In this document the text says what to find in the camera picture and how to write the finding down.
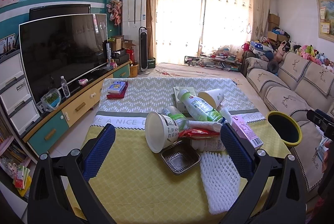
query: white stripe on wall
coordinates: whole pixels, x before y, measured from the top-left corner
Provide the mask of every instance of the white stripe on wall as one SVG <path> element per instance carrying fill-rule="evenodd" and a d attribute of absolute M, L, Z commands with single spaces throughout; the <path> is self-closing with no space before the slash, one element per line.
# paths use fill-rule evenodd
<path fill-rule="evenodd" d="M 90 4 L 93 8 L 104 8 L 104 3 L 98 2 L 89 2 L 89 1 L 53 1 L 53 2 L 44 2 L 44 3 L 37 3 L 37 4 L 30 4 L 22 7 L 18 7 L 0 14 L 0 22 L 6 19 L 16 17 L 19 15 L 23 15 L 29 13 L 30 8 L 40 7 L 40 6 L 48 6 L 48 5 L 57 5 L 57 4 Z"/>

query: metal screw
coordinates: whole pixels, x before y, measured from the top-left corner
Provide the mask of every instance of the metal screw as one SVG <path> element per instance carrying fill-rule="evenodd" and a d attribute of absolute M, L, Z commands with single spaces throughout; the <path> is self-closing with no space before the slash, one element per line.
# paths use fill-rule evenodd
<path fill-rule="evenodd" d="M 259 150 L 258 150 L 258 155 L 260 155 L 260 156 L 265 156 L 265 155 L 266 155 L 266 152 L 265 152 L 263 149 L 259 149 Z"/>
<path fill-rule="evenodd" d="M 46 153 L 43 153 L 40 157 L 39 157 L 41 160 L 45 160 L 47 158 L 47 154 Z"/>
<path fill-rule="evenodd" d="M 80 150 L 78 150 L 76 148 L 71 151 L 72 156 L 77 156 L 79 153 L 80 153 Z"/>
<path fill-rule="evenodd" d="M 288 155 L 288 159 L 289 159 L 290 161 L 294 161 L 294 160 L 295 160 L 295 157 L 294 157 L 292 154 L 289 154 L 289 155 Z"/>

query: television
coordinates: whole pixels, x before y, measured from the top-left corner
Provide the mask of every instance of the television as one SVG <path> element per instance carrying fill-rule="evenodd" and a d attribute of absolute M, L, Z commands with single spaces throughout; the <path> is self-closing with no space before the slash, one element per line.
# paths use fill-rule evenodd
<path fill-rule="evenodd" d="M 52 88 L 106 64 L 106 14 L 55 16 L 19 25 L 24 72 L 36 103 Z"/>
<path fill-rule="evenodd" d="M 56 4 L 30 8 L 29 21 L 54 16 L 90 14 L 90 4 Z"/>

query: green drawer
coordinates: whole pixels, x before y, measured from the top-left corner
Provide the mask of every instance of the green drawer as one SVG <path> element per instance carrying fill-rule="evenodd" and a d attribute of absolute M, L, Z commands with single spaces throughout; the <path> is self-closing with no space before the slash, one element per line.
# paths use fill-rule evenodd
<path fill-rule="evenodd" d="M 130 77 L 130 67 L 129 64 L 127 64 L 126 66 L 116 70 L 113 73 L 113 77 L 114 78 L 128 78 Z"/>
<path fill-rule="evenodd" d="M 41 155 L 47 152 L 68 128 L 66 119 L 60 111 L 35 132 L 28 142 L 37 154 Z"/>

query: yellow tablecloth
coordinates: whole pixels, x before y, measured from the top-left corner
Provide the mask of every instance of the yellow tablecloth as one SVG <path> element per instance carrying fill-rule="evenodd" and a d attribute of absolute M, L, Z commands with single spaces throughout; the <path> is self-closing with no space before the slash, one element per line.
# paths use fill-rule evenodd
<path fill-rule="evenodd" d="M 262 149 L 269 155 L 284 158 L 289 154 L 267 121 L 249 125 L 264 142 Z M 84 144 L 101 130 L 102 127 L 91 126 Z M 240 192 L 246 182 L 241 179 Z M 116 129 L 115 143 L 89 184 L 118 224 L 217 223 L 224 215 L 209 213 L 199 165 L 182 175 L 174 175 L 159 154 L 148 148 L 143 130 Z M 268 179 L 254 213 L 263 206 L 271 184 L 272 178 Z M 66 193 L 80 215 L 70 186 Z"/>

